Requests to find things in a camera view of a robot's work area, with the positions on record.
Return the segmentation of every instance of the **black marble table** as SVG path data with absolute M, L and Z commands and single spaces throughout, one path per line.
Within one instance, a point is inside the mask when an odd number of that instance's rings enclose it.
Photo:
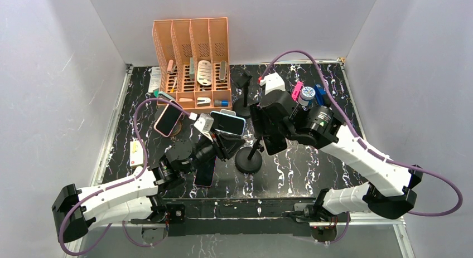
M 321 64 L 324 76 L 328 81 L 332 95 L 353 121 L 359 132 L 358 120 L 355 116 L 350 94 L 339 63 Z M 237 79 L 247 70 L 253 75 L 249 88 L 250 97 L 257 101 L 261 91 L 256 79 L 264 71 L 266 65 L 233 65 L 230 66 L 230 77 Z M 296 81 L 314 86 L 321 80 L 316 69 L 311 64 L 279 64 L 272 71 L 278 72 L 286 79 L 286 89 L 293 89 Z M 109 162 L 105 170 L 103 182 L 107 183 L 120 179 L 132 172 L 129 166 L 129 142 L 136 138 L 132 119 L 136 106 L 146 98 L 154 97 L 146 93 L 150 80 L 150 67 L 134 67 L 124 105 L 118 122 L 113 147 L 110 151 Z M 232 85 L 232 100 L 242 97 L 241 90 Z M 181 132 L 172 138 L 164 138 L 153 130 L 156 104 L 149 104 L 139 114 L 139 129 L 146 140 L 150 166 L 157 165 L 158 160 L 175 140 L 190 139 L 197 141 L 200 134 L 192 128 L 192 121 L 183 121 Z M 254 142 L 251 121 L 247 121 L 244 133 L 247 141 L 245 146 Z M 365 181 L 350 167 L 340 160 L 323 152 L 288 142 L 286 151 L 269 157 L 265 153 L 263 166 L 255 175 L 245 175 L 235 169 L 234 160 L 227 162 L 217 160 L 214 183 L 212 187 L 197 187 L 194 185 L 194 175 L 186 177 L 186 184 L 168 191 L 164 198 L 168 199 L 314 199 L 322 188 L 345 188 L 357 186 Z

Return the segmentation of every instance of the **white wall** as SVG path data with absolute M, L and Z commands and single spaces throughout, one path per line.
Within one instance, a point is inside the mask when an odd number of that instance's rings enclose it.
M 447 217 L 406 215 L 416 257 L 471 257 L 473 0 L 377 0 L 346 64 L 366 137 L 392 158 L 458 184 Z M 429 176 L 415 210 L 444 211 L 454 192 Z
M 156 65 L 154 20 L 228 17 L 230 62 L 269 62 L 300 48 L 345 57 L 375 0 L 91 0 L 126 63 Z M 288 55 L 285 60 L 305 59 Z
M 51 206 L 90 184 L 124 69 L 89 0 L 0 0 L 0 256 L 64 255 Z

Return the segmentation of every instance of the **black phone stand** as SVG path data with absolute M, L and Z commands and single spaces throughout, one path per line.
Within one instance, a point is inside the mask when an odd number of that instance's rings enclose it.
M 241 148 L 235 156 L 235 165 L 238 171 L 241 173 L 255 174 L 261 169 L 263 164 L 263 157 L 258 150 L 261 147 L 259 142 L 261 138 L 258 138 L 254 142 L 253 146 Z
M 252 75 L 250 75 L 247 71 L 244 71 L 243 75 L 238 80 L 234 81 L 236 88 L 243 90 L 243 98 L 239 98 L 235 101 L 235 103 L 233 103 L 233 111 L 236 112 L 238 117 L 244 119 L 251 117 L 248 103 L 254 103 L 253 99 L 248 98 L 248 87 L 250 85 L 251 79 Z

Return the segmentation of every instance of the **round black stand base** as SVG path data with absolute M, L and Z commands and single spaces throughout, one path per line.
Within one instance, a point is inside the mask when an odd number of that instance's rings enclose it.
M 256 151 L 251 159 L 248 159 L 252 148 L 242 148 L 235 156 L 235 165 L 237 170 L 242 173 L 255 174 L 261 169 L 263 157 L 259 151 Z
M 251 117 L 250 108 L 249 108 L 248 105 L 251 105 L 252 103 L 254 103 L 254 100 L 249 98 L 247 106 L 243 106 L 244 105 L 244 99 L 239 98 L 235 101 L 235 103 L 233 103 L 233 111 L 236 112 L 236 115 L 238 117 L 248 119 L 248 118 Z

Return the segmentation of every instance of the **pink object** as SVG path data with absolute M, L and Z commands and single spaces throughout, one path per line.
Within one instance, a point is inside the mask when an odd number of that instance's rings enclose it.
M 297 98 L 299 97 L 299 93 L 301 92 L 302 88 L 304 87 L 304 83 L 302 81 L 298 81 L 296 84 L 296 87 L 294 87 L 294 91 L 292 91 L 292 99 L 294 101 L 297 101 Z

